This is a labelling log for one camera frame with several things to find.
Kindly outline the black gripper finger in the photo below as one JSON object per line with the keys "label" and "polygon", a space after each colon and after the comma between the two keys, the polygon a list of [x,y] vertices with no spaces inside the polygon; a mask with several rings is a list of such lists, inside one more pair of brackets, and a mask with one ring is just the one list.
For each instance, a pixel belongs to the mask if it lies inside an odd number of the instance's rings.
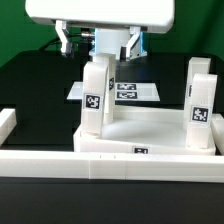
{"label": "black gripper finger", "polygon": [[61,53],[63,56],[71,56],[73,44],[68,40],[67,22],[57,20],[55,24],[56,33],[61,41]]}
{"label": "black gripper finger", "polygon": [[130,39],[125,46],[121,47],[120,50],[121,61],[130,61],[141,55],[140,36],[141,29],[139,27],[130,28]]}

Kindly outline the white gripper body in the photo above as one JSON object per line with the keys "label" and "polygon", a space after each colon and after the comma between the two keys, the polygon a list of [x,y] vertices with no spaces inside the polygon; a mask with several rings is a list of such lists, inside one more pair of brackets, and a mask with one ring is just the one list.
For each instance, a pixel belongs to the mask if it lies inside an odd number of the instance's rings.
{"label": "white gripper body", "polygon": [[25,9],[42,24],[62,20],[75,27],[166,33],[174,22],[175,0],[25,0]]}

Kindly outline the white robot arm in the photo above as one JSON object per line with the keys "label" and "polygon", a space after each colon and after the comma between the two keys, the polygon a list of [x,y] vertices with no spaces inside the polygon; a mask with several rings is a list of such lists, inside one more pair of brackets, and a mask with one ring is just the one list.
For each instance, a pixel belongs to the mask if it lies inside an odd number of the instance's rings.
{"label": "white robot arm", "polygon": [[146,54],[142,34],[164,34],[173,26],[175,0],[25,0],[30,18],[51,24],[62,42],[61,52],[69,55],[70,27],[92,28],[91,55],[111,53],[129,61]]}

